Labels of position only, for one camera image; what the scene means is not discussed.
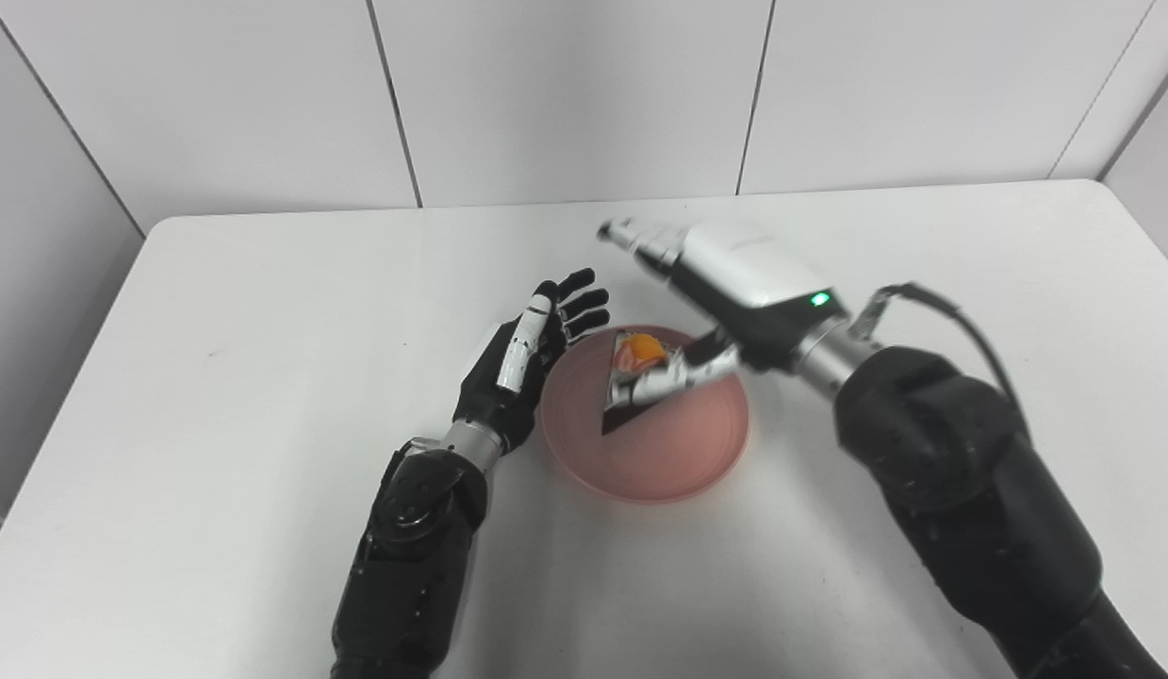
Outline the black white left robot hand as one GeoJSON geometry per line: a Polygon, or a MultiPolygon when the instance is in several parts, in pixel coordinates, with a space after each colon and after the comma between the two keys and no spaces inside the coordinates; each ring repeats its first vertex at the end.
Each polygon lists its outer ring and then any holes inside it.
{"type": "Polygon", "coordinates": [[[477,422],[516,450],[535,429],[545,377],[566,349],[611,319],[609,289],[592,268],[537,284],[526,306],[502,323],[460,383],[456,421],[477,422]]]}

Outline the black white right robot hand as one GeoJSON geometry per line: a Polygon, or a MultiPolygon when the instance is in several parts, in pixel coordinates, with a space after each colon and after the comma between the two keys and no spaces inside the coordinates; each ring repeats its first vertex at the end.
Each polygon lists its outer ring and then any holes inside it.
{"type": "Polygon", "coordinates": [[[716,324],[665,362],[611,377],[605,414],[644,413],[743,365],[794,373],[802,342],[849,318],[830,283],[781,238],[755,227],[691,224],[653,233],[632,220],[613,220],[598,228],[598,240],[630,252],[716,324]]]}

